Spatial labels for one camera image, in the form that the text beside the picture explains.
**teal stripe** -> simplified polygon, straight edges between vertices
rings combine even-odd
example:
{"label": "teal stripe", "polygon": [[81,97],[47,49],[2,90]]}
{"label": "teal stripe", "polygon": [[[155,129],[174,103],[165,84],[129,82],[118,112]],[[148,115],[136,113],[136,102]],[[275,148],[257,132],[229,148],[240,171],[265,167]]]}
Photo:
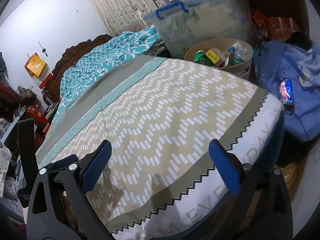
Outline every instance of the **teal stripe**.
{"label": "teal stripe", "polygon": [[97,115],[98,112],[110,105],[123,92],[143,79],[147,74],[156,70],[164,60],[166,60],[166,58],[162,57],[150,60],[109,94],[105,95],[53,146],[47,156],[40,163],[39,168],[48,165],[58,155],[58,153],[61,152],[62,149]]}

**yellow paper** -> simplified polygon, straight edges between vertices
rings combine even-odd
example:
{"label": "yellow paper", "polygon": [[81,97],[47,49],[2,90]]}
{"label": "yellow paper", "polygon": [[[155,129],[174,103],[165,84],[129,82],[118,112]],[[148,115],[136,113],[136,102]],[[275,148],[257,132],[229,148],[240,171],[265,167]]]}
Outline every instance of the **yellow paper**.
{"label": "yellow paper", "polygon": [[212,50],[209,49],[205,54],[214,64],[216,64],[219,61],[218,55]]}
{"label": "yellow paper", "polygon": [[33,54],[27,68],[30,69],[36,76],[40,76],[43,70],[45,62],[40,59],[36,54]]}

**silver bolt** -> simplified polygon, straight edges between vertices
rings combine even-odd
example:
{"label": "silver bolt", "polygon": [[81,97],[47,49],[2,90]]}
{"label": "silver bolt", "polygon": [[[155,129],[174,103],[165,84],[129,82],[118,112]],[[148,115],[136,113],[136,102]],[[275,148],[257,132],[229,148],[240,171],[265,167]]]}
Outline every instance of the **silver bolt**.
{"label": "silver bolt", "polygon": [[69,170],[74,171],[77,167],[78,167],[77,164],[72,163],[72,164],[69,165]]}
{"label": "silver bolt", "polygon": [[243,164],[243,168],[244,168],[246,171],[251,171],[251,170],[252,170],[252,166],[251,166],[251,164],[249,164],[249,163]]}
{"label": "silver bolt", "polygon": [[273,172],[274,172],[275,174],[277,174],[277,175],[280,175],[280,174],[281,174],[281,170],[278,169],[278,168],[273,169]]}
{"label": "silver bolt", "polygon": [[40,173],[41,175],[45,174],[46,172],[47,172],[47,169],[46,169],[46,168],[42,168],[42,169],[39,171],[39,173]]}

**gray stripe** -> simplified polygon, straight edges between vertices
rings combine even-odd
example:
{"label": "gray stripe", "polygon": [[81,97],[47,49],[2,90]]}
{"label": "gray stripe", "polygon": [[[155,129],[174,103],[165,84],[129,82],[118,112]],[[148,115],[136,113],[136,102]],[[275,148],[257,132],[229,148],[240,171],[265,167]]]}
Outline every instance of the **gray stripe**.
{"label": "gray stripe", "polygon": [[[236,118],[232,125],[227,129],[219,142],[225,149],[231,149],[231,145],[237,142],[237,138],[241,136],[241,132],[245,131],[245,127],[252,121],[256,112],[259,111],[261,103],[266,98],[267,92],[261,88],[257,88],[251,100],[245,106],[241,114]],[[151,212],[156,213],[158,208],[165,208],[166,203],[172,203],[173,199],[180,199],[181,193],[187,193],[188,187],[193,188],[195,181],[200,181],[201,175],[207,175],[208,169],[214,169],[213,162],[206,152],[190,169],[173,182],[168,187],[153,195],[143,206],[133,210],[132,212],[123,213],[120,216],[110,220],[106,228],[110,232],[117,232],[123,227],[133,225],[134,222],[140,223],[146,216],[150,216]]]}
{"label": "gray stripe", "polygon": [[50,132],[50,136],[44,141],[36,154],[37,162],[41,163],[54,144],[57,143],[95,103],[153,58],[154,57],[149,56],[136,57],[120,64],[97,80],[82,96],[77,98],[76,104],[73,103],[74,106],[68,109],[60,124],[54,131]]}

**zigzag pattern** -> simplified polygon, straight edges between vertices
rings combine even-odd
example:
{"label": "zigzag pattern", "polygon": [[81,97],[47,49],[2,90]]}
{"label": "zigzag pattern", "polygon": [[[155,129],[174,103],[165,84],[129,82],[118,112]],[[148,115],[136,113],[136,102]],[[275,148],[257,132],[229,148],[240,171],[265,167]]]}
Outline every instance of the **zigzag pattern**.
{"label": "zigzag pattern", "polygon": [[[258,109],[255,111],[255,113],[254,113],[254,115],[252,116],[252,118],[248,121],[248,124],[244,126],[244,129],[243,129],[243,130],[241,130],[241,132],[240,132],[241,135],[239,135],[239,136],[236,137],[236,141],[233,142],[233,143],[231,143],[230,148],[226,149],[227,151],[230,151],[230,150],[233,149],[233,145],[234,145],[234,144],[237,144],[237,143],[238,143],[238,139],[241,138],[241,137],[243,137],[243,133],[247,131],[247,127],[251,126],[251,122],[253,122],[253,118],[257,116],[257,113],[260,111],[260,109],[261,109],[261,107],[262,107],[262,104],[263,104],[263,103],[265,102],[265,100],[267,99],[267,95],[268,95],[268,93],[265,94],[265,97],[263,98],[263,101],[262,101],[262,102],[260,103],[260,105],[258,106]],[[164,208],[158,208],[158,209],[157,209],[157,212],[150,212],[150,215],[149,215],[149,216],[146,215],[146,217],[145,217],[144,219],[141,219],[141,220],[140,220],[140,223],[135,221],[132,225],[129,225],[129,224],[128,224],[127,227],[122,227],[122,229],[119,229],[119,228],[118,228],[116,232],[112,231],[112,233],[117,234],[119,231],[123,232],[124,229],[129,229],[129,227],[133,228],[135,224],[141,225],[142,222],[145,222],[147,218],[148,218],[148,219],[151,219],[151,215],[158,215],[158,214],[159,214],[159,211],[160,211],[160,210],[166,210],[166,208],[167,208],[168,205],[173,206],[175,200],[180,201],[181,198],[182,198],[182,195],[188,195],[189,190],[190,190],[190,189],[194,189],[196,183],[201,183],[201,182],[202,182],[202,177],[207,177],[207,176],[209,176],[209,171],[210,171],[210,170],[213,170],[213,171],[214,171],[214,170],[215,170],[215,166],[213,165],[213,168],[207,169],[207,174],[202,174],[202,175],[200,176],[200,180],[194,181],[193,186],[192,186],[192,187],[188,187],[186,193],[180,193],[180,197],[179,197],[179,198],[174,198],[174,199],[172,200],[172,203],[166,203],[165,206],[164,206]]]}

